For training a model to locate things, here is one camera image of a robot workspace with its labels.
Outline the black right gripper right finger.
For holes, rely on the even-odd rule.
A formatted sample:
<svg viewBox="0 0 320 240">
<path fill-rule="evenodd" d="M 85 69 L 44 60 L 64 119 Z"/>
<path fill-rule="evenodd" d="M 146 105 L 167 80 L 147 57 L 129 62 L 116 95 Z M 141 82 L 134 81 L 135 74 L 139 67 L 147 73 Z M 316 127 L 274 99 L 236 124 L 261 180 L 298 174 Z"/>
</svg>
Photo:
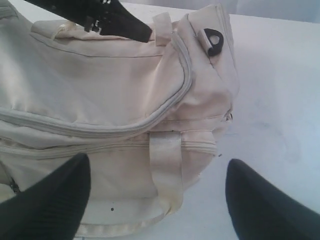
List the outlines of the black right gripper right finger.
<svg viewBox="0 0 320 240">
<path fill-rule="evenodd" d="M 318 240 L 320 215 L 268 182 L 240 159 L 231 159 L 225 198 L 240 240 Z"/>
</svg>

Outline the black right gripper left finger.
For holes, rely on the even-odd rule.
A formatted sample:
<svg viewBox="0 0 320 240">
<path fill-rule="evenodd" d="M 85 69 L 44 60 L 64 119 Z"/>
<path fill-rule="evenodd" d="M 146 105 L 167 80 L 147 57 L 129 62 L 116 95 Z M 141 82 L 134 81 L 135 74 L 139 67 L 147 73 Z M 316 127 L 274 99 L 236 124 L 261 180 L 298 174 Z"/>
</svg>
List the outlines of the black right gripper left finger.
<svg viewBox="0 0 320 240">
<path fill-rule="evenodd" d="M 78 153 L 27 190 L 0 204 L 2 240 L 72 240 L 91 191 L 87 154 Z"/>
</svg>

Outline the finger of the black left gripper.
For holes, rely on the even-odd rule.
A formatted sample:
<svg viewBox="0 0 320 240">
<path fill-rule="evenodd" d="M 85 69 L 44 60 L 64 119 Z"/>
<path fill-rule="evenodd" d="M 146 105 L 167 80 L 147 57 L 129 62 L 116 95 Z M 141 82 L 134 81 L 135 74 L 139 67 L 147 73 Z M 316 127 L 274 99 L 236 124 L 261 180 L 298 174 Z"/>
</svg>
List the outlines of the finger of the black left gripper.
<svg viewBox="0 0 320 240">
<path fill-rule="evenodd" d="M 29 0 L 30 4 L 84 27 L 86 32 L 148 41 L 152 29 L 118 0 Z"/>
</svg>

